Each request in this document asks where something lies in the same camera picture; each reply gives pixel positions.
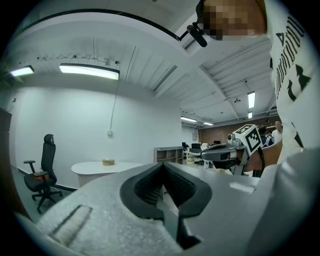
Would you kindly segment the person's white printed shirt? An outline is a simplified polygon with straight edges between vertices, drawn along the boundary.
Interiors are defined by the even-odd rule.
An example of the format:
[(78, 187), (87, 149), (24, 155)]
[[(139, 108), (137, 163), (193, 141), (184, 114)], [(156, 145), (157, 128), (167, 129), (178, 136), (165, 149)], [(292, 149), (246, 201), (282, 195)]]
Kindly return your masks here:
[(264, 0), (271, 81), (282, 121), (278, 163), (320, 147), (320, 57), (308, 33), (280, 0)]

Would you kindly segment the grey shelf cabinet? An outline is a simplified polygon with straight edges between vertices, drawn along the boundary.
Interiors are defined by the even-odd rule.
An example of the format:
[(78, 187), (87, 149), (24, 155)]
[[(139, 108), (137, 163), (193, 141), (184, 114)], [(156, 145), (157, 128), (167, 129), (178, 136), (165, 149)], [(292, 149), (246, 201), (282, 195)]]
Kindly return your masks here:
[(155, 147), (154, 148), (154, 163), (177, 163), (183, 164), (184, 161), (184, 149), (182, 146), (172, 147)]

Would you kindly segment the rectangular ceiling lamp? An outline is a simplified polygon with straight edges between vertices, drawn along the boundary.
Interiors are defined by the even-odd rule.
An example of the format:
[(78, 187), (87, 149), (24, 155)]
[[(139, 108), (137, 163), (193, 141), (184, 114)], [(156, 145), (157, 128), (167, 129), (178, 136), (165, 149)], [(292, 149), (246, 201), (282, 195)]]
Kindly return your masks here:
[(25, 75), (31, 75), (34, 73), (34, 69), (31, 65), (27, 65), (24, 67), (20, 67), (18, 69), (10, 71), (10, 74), (13, 77), (20, 77), (20, 76), (25, 76)]
[(117, 69), (90, 64), (61, 63), (59, 69), (65, 74), (89, 75), (112, 80), (120, 78), (120, 71)]

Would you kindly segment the dark wooden furniture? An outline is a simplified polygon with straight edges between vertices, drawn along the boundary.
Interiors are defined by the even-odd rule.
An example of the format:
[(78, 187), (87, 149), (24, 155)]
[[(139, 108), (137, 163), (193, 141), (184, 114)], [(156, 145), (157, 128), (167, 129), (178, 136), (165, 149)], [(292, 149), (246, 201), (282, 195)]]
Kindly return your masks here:
[(0, 108), (0, 173), (7, 175), (11, 170), (10, 164), (10, 126), (12, 114)]

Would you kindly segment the orange box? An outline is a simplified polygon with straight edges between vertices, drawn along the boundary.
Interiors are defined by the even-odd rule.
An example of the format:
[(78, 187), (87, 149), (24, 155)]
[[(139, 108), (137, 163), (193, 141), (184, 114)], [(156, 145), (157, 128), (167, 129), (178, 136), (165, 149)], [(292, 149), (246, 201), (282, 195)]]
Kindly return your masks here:
[(41, 171), (41, 172), (35, 172), (33, 173), (33, 178), (36, 180), (36, 181), (41, 181), (41, 182), (44, 182), (44, 181), (47, 181), (50, 179), (50, 176), (49, 176), (49, 173), (47, 171)]

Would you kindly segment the person's right forearm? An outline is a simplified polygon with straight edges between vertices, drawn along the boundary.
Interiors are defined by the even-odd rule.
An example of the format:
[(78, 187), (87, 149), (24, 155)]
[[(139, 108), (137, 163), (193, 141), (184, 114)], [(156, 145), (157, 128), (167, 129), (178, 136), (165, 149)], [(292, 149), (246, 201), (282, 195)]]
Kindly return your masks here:
[[(277, 164), (282, 151), (282, 147), (283, 143), (281, 140), (276, 144), (261, 149), (264, 159), (264, 167)], [(259, 152), (256, 151), (251, 155), (244, 172), (246, 173), (257, 170), (263, 170), (263, 163)]]

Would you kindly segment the black office chair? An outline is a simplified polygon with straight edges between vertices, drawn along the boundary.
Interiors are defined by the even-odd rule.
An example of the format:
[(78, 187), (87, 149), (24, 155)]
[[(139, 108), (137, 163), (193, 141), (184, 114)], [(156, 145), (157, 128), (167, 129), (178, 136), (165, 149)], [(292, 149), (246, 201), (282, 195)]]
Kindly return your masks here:
[(57, 183), (57, 177), (54, 173), (53, 163), (56, 153), (56, 144), (54, 141), (53, 134), (46, 134), (43, 138), (43, 147), (42, 147), (42, 156), (41, 156), (41, 171), (38, 172), (48, 172), (49, 180), (39, 181), (35, 180), (33, 177), (33, 173), (35, 173), (34, 164), (35, 160), (25, 160), (23, 163), (30, 166), (32, 173), (24, 176), (24, 183), (27, 188), (36, 194), (32, 194), (31, 198), (33, 201), (36, 201), (36, 198), (40, 198), (40, 201), (37, 206), (37, 212), (42, 214), (41, 206), (43, 205), (45, 200), (49, 200), (52, 203), (56, 201), (52, 198), (54, 195), (59, 195), (63, 197), (63, 193), (60, 190), (52, 191)]

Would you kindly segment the row of office desks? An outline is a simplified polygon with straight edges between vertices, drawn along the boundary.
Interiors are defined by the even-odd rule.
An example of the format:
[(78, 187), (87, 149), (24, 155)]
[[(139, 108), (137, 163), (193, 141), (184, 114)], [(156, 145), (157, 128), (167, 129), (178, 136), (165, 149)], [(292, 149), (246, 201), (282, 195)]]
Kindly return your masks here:
[(208, 143), (192, 143), (191, 146), (185, 144), (183, 149), (185, 163), (187, 165), (202, 165), (204, 169), (212, 169), (213, 163), (201, 157), (201, 152), (208, 147)]

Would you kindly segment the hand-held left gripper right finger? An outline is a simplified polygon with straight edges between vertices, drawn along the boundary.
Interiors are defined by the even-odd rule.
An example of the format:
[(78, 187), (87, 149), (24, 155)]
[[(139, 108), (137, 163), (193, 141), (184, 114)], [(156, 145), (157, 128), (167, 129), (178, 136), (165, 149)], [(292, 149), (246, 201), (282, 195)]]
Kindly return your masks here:
[(163, 163), (163, 184), (178, 208), (179, 252), (165, 256), (247, 256), (257, 220), (249, 211), (259, 178)]

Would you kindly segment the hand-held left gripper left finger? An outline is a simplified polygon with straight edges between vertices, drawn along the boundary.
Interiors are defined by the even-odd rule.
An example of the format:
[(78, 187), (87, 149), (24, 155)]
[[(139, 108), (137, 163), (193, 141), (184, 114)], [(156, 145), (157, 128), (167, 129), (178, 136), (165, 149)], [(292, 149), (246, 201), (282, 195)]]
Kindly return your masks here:
[(160, 220), (142, 219), (124, 206), (120, 189), (153, 164), (96, 178), (52, 206), (36, 227), (81, 256), (173, 256), (182, 248)]

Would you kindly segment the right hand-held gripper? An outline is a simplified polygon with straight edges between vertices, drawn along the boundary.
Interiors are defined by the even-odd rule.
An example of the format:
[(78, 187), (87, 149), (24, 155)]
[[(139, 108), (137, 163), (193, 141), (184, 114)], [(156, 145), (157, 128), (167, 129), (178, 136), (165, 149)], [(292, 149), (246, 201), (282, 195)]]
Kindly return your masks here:
[(253, 153), (259, 152), (262, 163), (262, 141), (257, 126), (246, 124), (227, 136), (227, 143), (215, 144), (201, 152), (203, 160), (212, 161), (217, 169), (243, 175)]

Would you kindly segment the white curved desk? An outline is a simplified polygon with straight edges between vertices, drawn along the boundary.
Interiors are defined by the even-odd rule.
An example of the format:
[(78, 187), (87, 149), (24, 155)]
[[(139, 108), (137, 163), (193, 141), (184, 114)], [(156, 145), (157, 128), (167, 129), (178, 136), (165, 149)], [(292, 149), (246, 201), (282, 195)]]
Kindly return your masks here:
[(71, 171), (77, 175), (79, 186), (83, 187), (95, 179), (140, 166), (142, 164), (134, 162), (116, 161), (114, 165), (103, 165), (101, 161), (91, 161), (76, 163), (71, 167)]

